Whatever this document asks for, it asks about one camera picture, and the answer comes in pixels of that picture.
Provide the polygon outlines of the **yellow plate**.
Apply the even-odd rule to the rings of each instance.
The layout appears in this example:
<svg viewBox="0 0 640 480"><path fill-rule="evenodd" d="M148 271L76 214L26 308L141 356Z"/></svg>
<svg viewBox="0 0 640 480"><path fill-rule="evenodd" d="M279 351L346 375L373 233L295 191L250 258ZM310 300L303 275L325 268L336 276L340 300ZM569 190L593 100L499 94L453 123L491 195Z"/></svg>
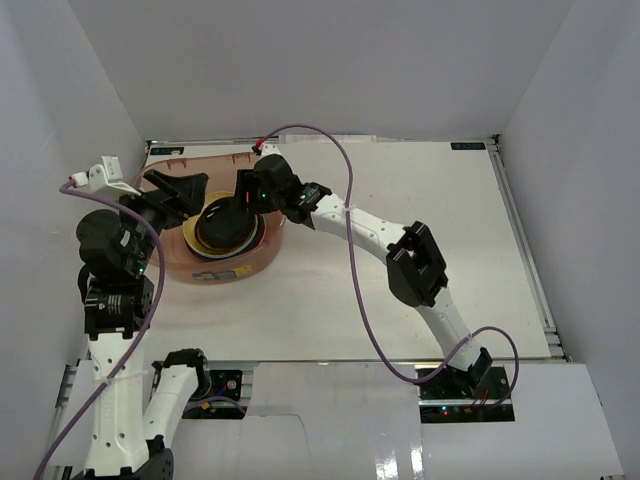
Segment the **yellow plate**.
<svg viewBox="0 0 640 480"><path fill-rule="evenodd" d="M204 203L204 207L203 210L210 204L212 203L214 200L223 198L223 197L231 197L233 196L233 194L231 192L214 192L214 193L209 193L206 195L205 197L205 203ZM198 220L200 214L197 214L196 216L190 218L189 220L187 220L185 222L185 224L183 225L183 236L184 236L184 240L188 241L194 248L197 248L199 246L203 246L197 239L195 236L195 226L196 226L196 221ZM231 251L233 251L235 249L232 250L219 250L219 249L214 249L213 252L214 253L230 253Z"/></svg>

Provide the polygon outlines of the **light blue plate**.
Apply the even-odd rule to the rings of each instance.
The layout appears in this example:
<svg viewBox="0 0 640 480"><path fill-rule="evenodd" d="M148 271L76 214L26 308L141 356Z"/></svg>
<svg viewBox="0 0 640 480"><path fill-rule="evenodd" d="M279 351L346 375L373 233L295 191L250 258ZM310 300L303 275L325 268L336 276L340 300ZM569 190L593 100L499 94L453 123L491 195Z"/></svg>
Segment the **light blue plate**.
<svg viewBox="0 0 640 480"><path fill-rule="evenodd" d="M265 221L262 216L258 215L256 217L256 227L250 238L241 248L237 248L230 253L214 253L212 249L207 249L204 246L194 248L188 241L185 241L185 244L193 255L203 261L222 261L236 258L255 250L262 243L265 231Z"/></svg>

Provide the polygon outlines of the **black plate with iridescent rim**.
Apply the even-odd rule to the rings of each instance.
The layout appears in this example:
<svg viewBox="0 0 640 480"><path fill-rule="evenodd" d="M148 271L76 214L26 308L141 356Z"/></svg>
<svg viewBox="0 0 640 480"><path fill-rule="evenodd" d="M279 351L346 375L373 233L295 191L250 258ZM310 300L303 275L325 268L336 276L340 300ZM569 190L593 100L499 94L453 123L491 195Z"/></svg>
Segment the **black plate with iridescent rim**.
<svg viewBox="0 0 640 480"><path fill-rule="evenodd" d="M196 239L209 249L238 249L257 233L257 215L234 196L214 200L200 214Z"/></svg>

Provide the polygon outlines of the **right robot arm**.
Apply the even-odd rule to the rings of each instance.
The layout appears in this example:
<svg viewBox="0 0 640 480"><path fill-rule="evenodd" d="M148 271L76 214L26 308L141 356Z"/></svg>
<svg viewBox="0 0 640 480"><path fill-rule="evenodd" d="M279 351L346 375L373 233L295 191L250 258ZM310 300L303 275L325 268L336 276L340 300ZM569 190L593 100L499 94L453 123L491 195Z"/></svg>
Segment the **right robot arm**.
<svg viewBox="0 0 640 480"><path fill-rule="evenodd" d="M454 304L446 262L429 228L388 222L357 208L329 188L303 183L278 154L239 171L234 196L242 209L278 211L290 222L331 234L361 248L386 267L393 296L423 318L445 355L444 377L461 397L472 399L488 385L488 350L472 336Z"/></svg>

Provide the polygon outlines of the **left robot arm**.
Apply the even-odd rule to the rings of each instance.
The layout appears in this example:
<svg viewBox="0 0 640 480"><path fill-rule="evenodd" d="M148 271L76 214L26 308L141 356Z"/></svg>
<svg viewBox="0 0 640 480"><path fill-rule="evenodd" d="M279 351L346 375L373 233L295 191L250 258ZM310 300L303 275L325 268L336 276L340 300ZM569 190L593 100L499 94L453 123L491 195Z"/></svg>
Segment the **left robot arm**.
<svg viewBox="0 0 640 480"><path fill-rule="evenodd" d="M145 270L156 255L159 275L166 275L160 235L201 212L208 182L205 174L172 177L156 170L143 177L153 190L124 185L106 199L84 178L71 191L104 206L76 228L88 279L84 330L96 388L81 408L94 411L82 479L172 478L171 444L183 412L211 389L204 353L183 349L167 354L150 402L143 401L144 343L164 288Z"/></svg>

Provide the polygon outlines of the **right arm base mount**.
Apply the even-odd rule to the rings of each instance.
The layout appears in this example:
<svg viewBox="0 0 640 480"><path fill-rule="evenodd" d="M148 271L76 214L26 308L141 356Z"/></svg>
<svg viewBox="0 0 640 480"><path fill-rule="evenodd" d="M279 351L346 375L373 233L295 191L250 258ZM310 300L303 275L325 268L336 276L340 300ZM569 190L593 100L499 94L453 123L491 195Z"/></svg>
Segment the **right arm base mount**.
<svg viewBox="0 0 640 480"><path fill-rule="evenodd" d="M439 374L418 386L420 420L428 424L510 423L515 421L511 399L496 403L510 387L504 367L492 367L480 386L466 391Z"/></svg>

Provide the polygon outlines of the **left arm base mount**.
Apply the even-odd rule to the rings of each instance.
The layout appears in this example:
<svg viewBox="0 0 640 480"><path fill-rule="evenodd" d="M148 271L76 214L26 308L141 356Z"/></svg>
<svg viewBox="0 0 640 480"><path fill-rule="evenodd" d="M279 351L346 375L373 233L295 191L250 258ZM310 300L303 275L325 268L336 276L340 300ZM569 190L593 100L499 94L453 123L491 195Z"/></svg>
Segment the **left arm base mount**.
<svg viewBox="0 0 640 480"><path fill-rule="evenodd" d="M210 388L204 397L225 397L239 402L242 398L244 374L239 369L211 369L209 371Z"/></svg>

